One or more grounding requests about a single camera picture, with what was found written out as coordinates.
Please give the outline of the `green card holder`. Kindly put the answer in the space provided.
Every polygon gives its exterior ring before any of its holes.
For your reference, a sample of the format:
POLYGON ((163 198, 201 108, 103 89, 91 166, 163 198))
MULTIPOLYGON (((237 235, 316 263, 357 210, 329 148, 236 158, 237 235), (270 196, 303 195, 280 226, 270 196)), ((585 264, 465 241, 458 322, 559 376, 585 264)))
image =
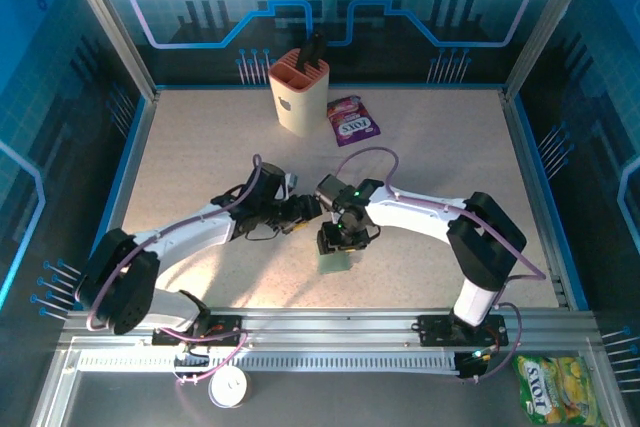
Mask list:
POLYGON ((349 254, 337 251, 330 254, 323 254, 318 257, 317 271, 321 275, 344 272, 351 269, 349 254))

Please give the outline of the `purple Fox's candy bag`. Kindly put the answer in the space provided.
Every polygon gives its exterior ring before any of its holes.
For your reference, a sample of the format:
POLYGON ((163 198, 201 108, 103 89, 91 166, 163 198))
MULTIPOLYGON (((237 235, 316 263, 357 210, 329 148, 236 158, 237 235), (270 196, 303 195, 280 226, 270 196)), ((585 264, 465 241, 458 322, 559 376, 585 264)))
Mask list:
POLYGON ((338 147, 344 147, 381 134, 360 96, 351 95, 327 104, 326 116, 338 147))

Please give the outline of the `cream and orange knife block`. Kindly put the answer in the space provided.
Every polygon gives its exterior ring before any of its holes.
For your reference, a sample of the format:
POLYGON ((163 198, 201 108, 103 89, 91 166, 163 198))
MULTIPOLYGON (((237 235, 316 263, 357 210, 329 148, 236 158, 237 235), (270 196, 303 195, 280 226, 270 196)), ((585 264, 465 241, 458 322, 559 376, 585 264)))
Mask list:
POLYGON ((306 63, 305 72, 296 68, 300 48, 284 54, 268 71, 279 123, 298 137, 313 133, 327 119, 329 65, 319 68, 306 63))

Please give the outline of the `white round tape roll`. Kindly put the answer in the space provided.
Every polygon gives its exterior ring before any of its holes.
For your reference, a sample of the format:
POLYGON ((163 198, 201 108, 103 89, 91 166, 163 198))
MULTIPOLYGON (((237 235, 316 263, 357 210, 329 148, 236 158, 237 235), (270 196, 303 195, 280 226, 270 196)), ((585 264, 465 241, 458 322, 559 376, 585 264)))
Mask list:
POLYGON ((211 402, 219 408, 237 408, 248 396, 250 378, 238 367, 225 366, 212 377, 208 387, 211 402))

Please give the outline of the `black controller board green light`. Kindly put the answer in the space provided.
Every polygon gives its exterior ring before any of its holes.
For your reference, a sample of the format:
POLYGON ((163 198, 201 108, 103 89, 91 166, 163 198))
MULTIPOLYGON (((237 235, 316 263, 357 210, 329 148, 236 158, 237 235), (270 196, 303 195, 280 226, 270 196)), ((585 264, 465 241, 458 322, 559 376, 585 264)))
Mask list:
POLYGON ((473 352, 460 352, 454 355, 457 377, 473 383, 478 383, 480 378, 488 372, 489 364, 496 353, 491 350, 476 350, 473 352))

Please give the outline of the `yellow Fox's candy bag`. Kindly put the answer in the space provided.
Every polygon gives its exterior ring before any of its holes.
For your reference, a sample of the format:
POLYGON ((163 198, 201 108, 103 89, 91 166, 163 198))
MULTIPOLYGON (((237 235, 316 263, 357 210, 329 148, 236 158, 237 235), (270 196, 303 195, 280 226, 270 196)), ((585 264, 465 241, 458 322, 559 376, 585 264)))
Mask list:
POLYGON ((533 425, 608 427, 582 357, 517 355, 520 405, 533 425))

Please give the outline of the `aluminium mounting rail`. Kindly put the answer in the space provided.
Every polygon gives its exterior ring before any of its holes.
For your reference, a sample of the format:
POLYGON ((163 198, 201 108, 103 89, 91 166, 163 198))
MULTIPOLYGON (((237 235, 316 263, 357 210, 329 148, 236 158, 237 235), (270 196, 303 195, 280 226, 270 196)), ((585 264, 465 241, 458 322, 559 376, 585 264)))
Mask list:
MULTIPOLYGON (((526 352, 601 350, 603 341, 589 311, 520 308, 520 349, 526 352)), ((419 336, 411 325, 428 311, 415 309, 215 309, 239 315, 248 331, 250 351, 396 352, 418 351, 419 336)), ((123 336, 85 328, 86 314, 72 312, 63 325, 59 350, 75 348, 147 347, 154 325, 140 323, 123 336)))

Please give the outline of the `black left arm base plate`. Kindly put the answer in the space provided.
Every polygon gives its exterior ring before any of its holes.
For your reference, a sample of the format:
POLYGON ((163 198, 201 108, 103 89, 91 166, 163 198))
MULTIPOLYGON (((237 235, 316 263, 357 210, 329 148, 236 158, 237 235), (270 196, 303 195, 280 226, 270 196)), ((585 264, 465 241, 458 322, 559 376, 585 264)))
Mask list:
POLYGON ((180 343, 188 347, 235 347, 241 338, 242 317, 238 315, 211 315, 203 330, 193 333, 191 330, 178 337, 163 330, 152 334, 153 346, 178 346, 180 343))

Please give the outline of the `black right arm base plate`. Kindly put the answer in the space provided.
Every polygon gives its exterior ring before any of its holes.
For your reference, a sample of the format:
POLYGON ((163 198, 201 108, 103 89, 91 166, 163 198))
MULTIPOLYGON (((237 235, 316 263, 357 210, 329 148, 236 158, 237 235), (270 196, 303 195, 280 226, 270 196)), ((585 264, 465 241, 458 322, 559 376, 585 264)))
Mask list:
POLYGON ((499 347, 508 346, 504 317, 489 314, 477 327, 447 315, 421 315, 411 325, 422 347, 499 347))

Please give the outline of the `aluminium side rail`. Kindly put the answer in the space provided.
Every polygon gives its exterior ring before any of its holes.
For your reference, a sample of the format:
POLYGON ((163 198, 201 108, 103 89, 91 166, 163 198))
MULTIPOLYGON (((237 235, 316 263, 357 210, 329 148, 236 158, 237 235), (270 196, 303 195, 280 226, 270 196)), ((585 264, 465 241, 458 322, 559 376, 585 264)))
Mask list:
POLYGON ((524 107, 519 97, 512 99, 502 91, 498 94, 548 276, 554 287, 561 288, 560 292, 555 292, 558 305, 568 310, 584 310, 587 308, 584 292, 524 107))
POLYGON ((149 101, 141 98, 138 102, 90 254, 95 252, 102 237, 110 229, 123 225, 157 104, 157 99, 149 101))

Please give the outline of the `aluminium frame post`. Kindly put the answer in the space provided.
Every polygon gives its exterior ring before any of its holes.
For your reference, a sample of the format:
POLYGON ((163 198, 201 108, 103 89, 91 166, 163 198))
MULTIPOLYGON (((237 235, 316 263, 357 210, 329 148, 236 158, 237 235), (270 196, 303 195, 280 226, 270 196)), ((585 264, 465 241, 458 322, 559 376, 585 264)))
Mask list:
POLYGON ((572 0, 548 0, 505 83, 504 100, 512 102, 521 90, 572 0))
POLYGON ((111 0, 86 1, 141 95, 154 102, 156 85, 111 0))

